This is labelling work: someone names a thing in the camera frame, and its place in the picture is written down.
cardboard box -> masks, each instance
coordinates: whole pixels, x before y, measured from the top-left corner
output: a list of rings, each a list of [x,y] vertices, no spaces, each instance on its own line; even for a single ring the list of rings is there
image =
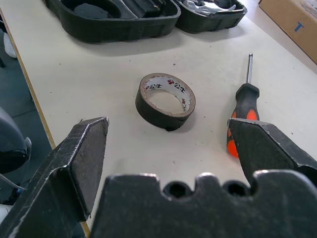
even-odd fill
[[[261,0],[259,5],[317,63],[317,10],[310,2],[314,0]]]

blue letter on box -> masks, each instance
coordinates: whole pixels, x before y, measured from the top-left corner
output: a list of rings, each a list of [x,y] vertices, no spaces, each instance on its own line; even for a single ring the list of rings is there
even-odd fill
[[[297,32],[301,27],[304,27],[303,24],[298,22],[298,26],[295,28],[295,32]]]

screwdriver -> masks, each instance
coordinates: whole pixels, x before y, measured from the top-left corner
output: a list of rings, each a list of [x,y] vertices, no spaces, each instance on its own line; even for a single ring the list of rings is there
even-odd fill
[[[236,92],[237,105],[231,116],[232,118],[260,120],[257,110],[257,99],[260,96],[260,91],[251,84],[252,63],[253,53],[249,53],[247,82],[242,84]],[[227,149],[232,156],[239,157],[229,128],[227,133]]]

black plastic tool case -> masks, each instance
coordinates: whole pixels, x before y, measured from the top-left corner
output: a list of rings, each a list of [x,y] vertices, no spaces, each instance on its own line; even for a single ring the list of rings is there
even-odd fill
[[[222,8],[230,8],[232,5],[236,4],[236,9],[234,11],[213,13],[209,16],[201,15],[188,9],[179,0],[175,0],[175,2],[179,5],[182,11],[176,26],[188,33],[218,31],[224,28],[235,27],[241,21],[242,17],[248,12],[246,7],[237,0],[215,1],[215,3],[220,3],[217,5]]]
[[[172,0],[42,0],[61,21],[64,30],[84,42],[130,41],[169,34],[180,9]],[[106,17],[76,13],[76,7],[91,4]]]

screwdriver shaft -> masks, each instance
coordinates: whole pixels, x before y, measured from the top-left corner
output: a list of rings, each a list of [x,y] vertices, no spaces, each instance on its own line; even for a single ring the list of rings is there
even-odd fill
[[[253,53],[249,53],[247,83],[250,83],[250,84],[251,84],[251,75],[252,75],[252,63],[253,63]]]

